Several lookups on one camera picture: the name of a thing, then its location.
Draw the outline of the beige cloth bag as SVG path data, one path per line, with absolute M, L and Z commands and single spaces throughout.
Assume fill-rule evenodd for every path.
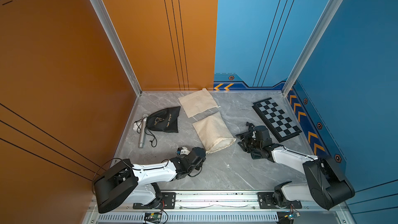
M 221 151 L 236 141 L 219 112 L 193 123 L 193 127 L 206 153 Z
M 203 113 L 212 108 L 218 108 L 217 102 L 206 88 L 189 95 L 179 97 L 179 102 L 188 118 Z

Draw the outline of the dark green hair dryer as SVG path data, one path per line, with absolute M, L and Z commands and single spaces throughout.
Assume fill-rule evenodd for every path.
M 253 123 L 247 122 L 248 125 L 248 152 L 252 159 L 263 159 L 267 158 L 266 152 L 263 148 L 266 146 L 269 140 L 268 128 L 264 125 L 255 126 Z

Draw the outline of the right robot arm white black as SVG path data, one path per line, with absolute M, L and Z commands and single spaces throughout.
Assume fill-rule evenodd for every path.
M 240 148 L 254 160 L 266 159 L 290 167 L 306 177 L 306 182 L 281 183 L 274 188 L 271 201 L 277 208 L 294 202 L 315 202 L 330 210 L 355 196 L 355 190 L 337 162 L 330 156 L 306 155 L 273 143 L 267 127 L 248 124 L 248 131 L 237 134 Z

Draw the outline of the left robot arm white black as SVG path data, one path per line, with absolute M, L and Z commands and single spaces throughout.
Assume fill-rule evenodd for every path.
M 194 170 L 201 171 L 205 160 L 206 151 L 201 147 L 180 147 L 176 157 L 157 164 L 139 165 L 132 164 L 130 159 L 119 159 L 92 181 L 98 212 L 111 212 L 123 203 L 148 208 L 162 206 L 158 183 L 191 177 Z

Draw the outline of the black drawstring dryer bag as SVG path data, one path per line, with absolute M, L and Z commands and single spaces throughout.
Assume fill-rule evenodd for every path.
M 146 127 L 150 131 L 178 133 L 180 106 L 169 107 L 152 113 L 147 117 Z

